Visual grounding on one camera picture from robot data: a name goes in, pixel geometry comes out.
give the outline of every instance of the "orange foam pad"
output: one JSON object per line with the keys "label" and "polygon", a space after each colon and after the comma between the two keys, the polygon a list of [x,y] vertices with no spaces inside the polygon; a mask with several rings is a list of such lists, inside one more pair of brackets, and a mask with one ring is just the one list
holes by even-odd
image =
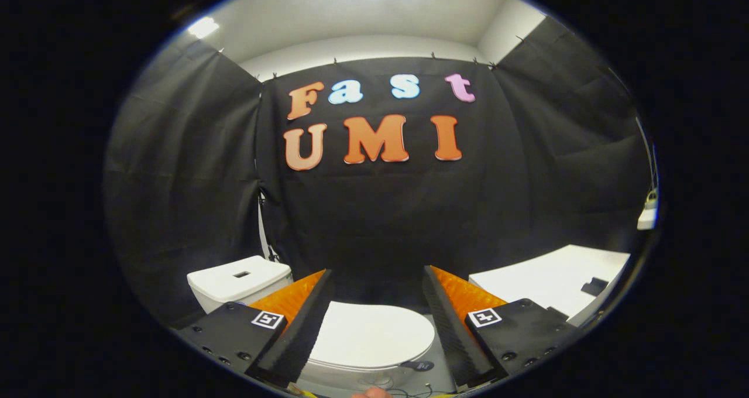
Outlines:
{"label": "orange foam pad", "polygon": [[476,310],[484,310],[507,304],[505,300],[489,294],[489,292],[474,286],[468,281],[463,280],[463,278],[452,275],[438,267],[431,265],[429,267],[434,271],[439,283],[447,294],[447,298],[450,299],[452,308],[458,313],[458,318],[461,319],[463,326],[469,333],[470,329],[468,329],[468,325],[465,323],[468,312],[476,312]]}
{"label": "orange foam pad", "polygon": [[288,323],[283,331],[286,332],[286,329],[291,326],[297,313],[299,313],[299,309],[302,308],[305,300],[310,296],[310,293],[313,288],[315,288],[315,285],[317,285],[324,272],[325,270],[321,270],[312,275],[306,276],[305,278],[295,281],[291,285],[275,291],[273,294],[267,295],[248,306],[257,310],[284,315]]}

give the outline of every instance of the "white wall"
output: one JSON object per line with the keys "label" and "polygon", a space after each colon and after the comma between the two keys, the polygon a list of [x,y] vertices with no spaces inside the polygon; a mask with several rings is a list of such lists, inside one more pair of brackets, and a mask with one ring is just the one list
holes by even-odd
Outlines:
{"label": "white wall", "polygon": [[517,36],[528,36],[544,17],[542,12],[521,0],[506,0],[479,41],[479,50],[489,61],[500,62],[521,43]]}
{"label": "white wall", "polygon": [[377,57],[431,57],[432,52],[439,59],[471,61],[475,57],[479,62],[487,63],[484,54],[475,46],[416,36],[363,35],[291,46],[254,57],[240,66],[260,81],[266,81],[273,78],[273,72],[281,76],[332,64],[334,57],[340,63]]}

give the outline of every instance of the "hand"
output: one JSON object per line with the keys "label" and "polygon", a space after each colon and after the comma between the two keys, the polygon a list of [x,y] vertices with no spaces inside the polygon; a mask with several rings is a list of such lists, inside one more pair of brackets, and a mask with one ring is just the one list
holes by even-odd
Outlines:
{"label": "hand", "polygon": [[393,395],[379,387],[370,387],[364,393],[354,393],[351,398],[393,398]]}

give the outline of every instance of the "ceiling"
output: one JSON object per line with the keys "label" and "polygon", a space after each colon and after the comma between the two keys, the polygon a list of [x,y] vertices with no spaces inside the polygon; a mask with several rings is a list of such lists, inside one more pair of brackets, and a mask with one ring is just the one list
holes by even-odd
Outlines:
{"label": "ceiling", "polygon": [[241,63],[312,41],[407,35],[476,46],[505,0],[229,0],[204,40]]}

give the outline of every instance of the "toilet tank lid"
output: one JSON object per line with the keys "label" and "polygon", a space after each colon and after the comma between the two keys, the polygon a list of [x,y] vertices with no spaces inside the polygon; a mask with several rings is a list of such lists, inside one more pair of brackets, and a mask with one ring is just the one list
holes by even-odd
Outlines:
{"label": "toilet tank lid", "polygon": [[291,273],[291,268],[262,256],[251,256],[187,275],[190,287],[219,303],[246,297]]}
{"label": "toilet tank lid", "polygon": [[391,367],[420,357],[433,341],[434,326],[413,310],[332,301],[310,361],[351,369]]}

